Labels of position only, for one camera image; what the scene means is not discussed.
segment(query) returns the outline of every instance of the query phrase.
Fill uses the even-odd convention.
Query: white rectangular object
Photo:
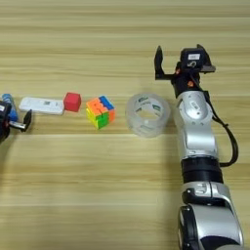
[[[188,55],[189,60],[199,60],[200,54],[190,54]]]
[[[21,111],[29,111],[48,114],[63,114],[64,104],[61,100],[23,98],[20,103]]]

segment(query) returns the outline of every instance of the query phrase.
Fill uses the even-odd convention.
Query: tape roll
[[[166,101],[155,94],[138,94],[127,103],[129,128],[138,136],[151,138],[162,133],[170,117]]]

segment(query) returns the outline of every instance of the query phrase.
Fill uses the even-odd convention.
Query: robotic arm
[[[215,72],[205,49],[183,49],[175,73],[165,74],[163,54],[158,47],[155,79],[170,80],[177,98],[175,123],[183,173],[182,196],[185,206],[179,212],[179,246],[182,250],[242,249],[243,235],[229,188],[224,184],[221,167],[237,160],[237,142],[217,115],[209,94],[200,87],[199,73]],[[232,158],[220,163],[211,121],[220,123],[232,144]]]
[[[10,121],[9,113],[11,112],[11,109],[12,106],[10,104],[0,101],[0,144],[8,138],[10,128],[19,129],[22,132],[25,132],[31,123],[31,110],[25,115],[23,123],[19,123]]]

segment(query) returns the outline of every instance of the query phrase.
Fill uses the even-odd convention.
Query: rubik's cube
[[[114,107],[105,96],[88,101],[86,110],[88,118],[98,129],[114,120]]]

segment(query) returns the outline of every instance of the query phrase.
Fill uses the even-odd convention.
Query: black robot arm segment
[[[25,115],[23,123],[19,123],[10,121],[9,114],[11,112],[11,109],[11,104],[0,101],[0,144],[8,138],[10,134],[10,128],[25,132],[31,123],[31,110]]]

